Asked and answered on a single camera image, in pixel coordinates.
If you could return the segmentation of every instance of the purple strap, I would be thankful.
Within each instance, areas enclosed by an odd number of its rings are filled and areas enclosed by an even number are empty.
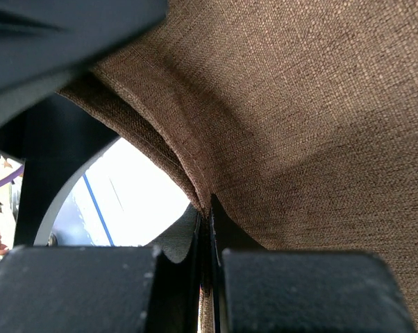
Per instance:
[[[0,187],[4,186],[5,184],[8,184],[12,180],[14,180],[16,177],[21,175],[21,173],[23,172],[24,172],[24,165],[21,165],[16,171],[13,171],[10,175],[0,180]]]

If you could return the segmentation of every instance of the curved fabric edge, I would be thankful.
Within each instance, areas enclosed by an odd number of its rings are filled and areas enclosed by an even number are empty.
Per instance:
[[[61,89],[59,94],[111,128],[145,154],[185,192],[201,210],[194,185],[180,161],[153,126],[130,105],[111,92],[93,74],[86,74]]]

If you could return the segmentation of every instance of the dark plastic part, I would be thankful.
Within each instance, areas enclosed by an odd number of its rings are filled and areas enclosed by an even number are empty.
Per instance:
[[[0,126],[166,12],[167,0],[0,0]]]
[[[0,262],[0,332],[196,332],[199,224],[177,264],[158,247],[14,249]]]
[[[192,245],[198,211],[190,203],[183,215],[156,237],[149,246],[159,246],[171,262],[182,262]]]
[[[214,304],[215,333],[227,332],[226,301],[224,299],[224,278],[222,273],[223,258],[221,253],[225,248],[236,250],[257,250],[263,248],[240,228],[224,211],[215,195],[211,198],[210,211],[210,254],[212,270],[212,297]]]
[[[231,333],[413,333],[388,267],[363,253],[223,252]]]
[[[1,128],[0,152],[25,160],[15,245],[48,242],[72,187],[118,137],[56,94]]]

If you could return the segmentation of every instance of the woven texture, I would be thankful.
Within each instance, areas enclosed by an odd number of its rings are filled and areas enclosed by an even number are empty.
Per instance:
[[[418,1],[171,0],[93,74],[111,102],[69,97],[203,211],[215,193],[271,249],[377,252],[418,327]]]

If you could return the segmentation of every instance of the blue stripe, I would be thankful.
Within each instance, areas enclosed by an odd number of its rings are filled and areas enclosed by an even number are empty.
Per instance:
[[[111,246],[115,246],[112,240],[112,237],[110,236],[109,229],[107,229],[106,222],[104,222],[103,214],[101,213],[101,210],[99,209],[97,199],[95,198],[95,195],[93,194],[92,188],[90,187],[89,180],[87,179],[87,176],[85,173],[83,174],[85,186],[87,186],[87,189],[89,190],[90,198],[92,198],[93,205],[95,206],[95,209],[97,210],[99,219],[101,220],[101,224],[103,225],[104,231],[106,232],[107,239],[109,240],[109,243]]]

